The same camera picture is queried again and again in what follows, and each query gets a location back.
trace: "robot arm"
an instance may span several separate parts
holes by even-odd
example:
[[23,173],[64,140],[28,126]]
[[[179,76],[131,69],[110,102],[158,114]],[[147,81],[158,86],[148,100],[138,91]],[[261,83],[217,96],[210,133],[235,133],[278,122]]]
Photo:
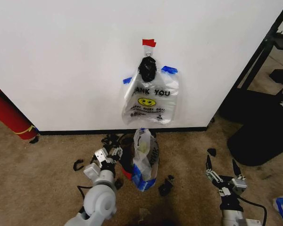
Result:
[[80,212],[65,226],[100,226],[116,213],[115,164],[122,154],[120,147],[110,155],[105,148],[95,152],[99,166],[92,162],[84,170],[84,174],[92,180],[93,187],[87,192]]
[[261,226],[259,220],[245,219],[243,208],[240,206],[238,197],[242,194],[247,185],[245,176],[233,160],[233,170],[235,178],[229,176],[219,176],[212,170],[212,163],[209,155],[207,156],[205,174],[212,184],[218,188],[221,197],[220,210],[222,211],[223,226]]

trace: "red tape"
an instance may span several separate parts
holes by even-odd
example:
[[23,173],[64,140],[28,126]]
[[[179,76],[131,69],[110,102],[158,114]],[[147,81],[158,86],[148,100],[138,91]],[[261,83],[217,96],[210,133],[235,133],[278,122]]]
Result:
[[142,40],[142,45],[143,46],[155,47],[156,46],[156,42],[154,41],[154,39],[143,39]]

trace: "blue tape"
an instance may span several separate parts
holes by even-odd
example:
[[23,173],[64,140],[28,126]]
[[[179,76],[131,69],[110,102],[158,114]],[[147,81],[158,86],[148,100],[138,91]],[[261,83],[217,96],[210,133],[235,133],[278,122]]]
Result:
[[168,66],[164,66],[161,70],[168,72],[170,74],[176,74],[178,72],[178,70],[176,68],[168,67]]
[[283,209],[282,209],[283,198],[277,198],[275,202],[277,203],[279,213],[280,213],[281,217],[283,218]]
[[132,77],[124,79],[124,80],[123,80],[123,84],[128,84],[128,83],[130,83],[130,82],[131,82],[131,79],[132,79]]
[[150,187],[155,185],[156,178],[148,181],[142,179],[142,173],[139,168],[134,164],[133,166],[133,175],[132,181],[137,186],[138,190],[144,192],[147,191]]

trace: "yellow label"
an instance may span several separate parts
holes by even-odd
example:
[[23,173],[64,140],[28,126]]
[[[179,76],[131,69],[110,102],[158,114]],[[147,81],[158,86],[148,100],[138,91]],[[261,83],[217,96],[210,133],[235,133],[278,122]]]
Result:
[[139,98],[138,103],[146,107],[152,107],[156,104],[155,100],[151,100],[147,98]]

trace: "painter's tape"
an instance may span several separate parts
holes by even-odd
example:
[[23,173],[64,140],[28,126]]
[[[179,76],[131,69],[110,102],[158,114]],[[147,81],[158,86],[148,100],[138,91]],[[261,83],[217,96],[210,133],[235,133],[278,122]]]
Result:
[[170,74],[176,74],[178,72],[176,68],[168,67],[168,66],[164,66],[161,70],[164,72],[168,72]]
[[128,83],[130,83],[130,82],[131,82],[131,79],[132,79],[132,77],[124,79],[124,80],[123,80],[123,84],[128,84]]

